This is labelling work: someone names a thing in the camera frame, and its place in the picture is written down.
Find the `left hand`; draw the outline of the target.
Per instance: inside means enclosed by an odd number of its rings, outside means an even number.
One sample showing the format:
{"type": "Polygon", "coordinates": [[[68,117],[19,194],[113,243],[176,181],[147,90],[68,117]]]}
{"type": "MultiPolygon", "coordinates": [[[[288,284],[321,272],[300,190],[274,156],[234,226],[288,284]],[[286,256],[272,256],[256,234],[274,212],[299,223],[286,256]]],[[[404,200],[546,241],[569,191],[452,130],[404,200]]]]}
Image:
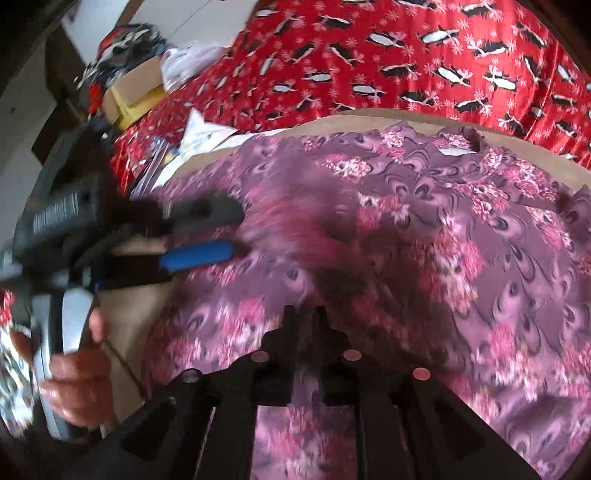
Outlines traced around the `left hand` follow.
{"type": "Polygon", "coordinates": [[[41,397],[55,414],[76,427],[94,430],[114,413],[111,361],[101,344],[110,326],[99,310],[89,316],[93,344],[73,353],[54,355],[50,378],[40,383],[41,397]]]}

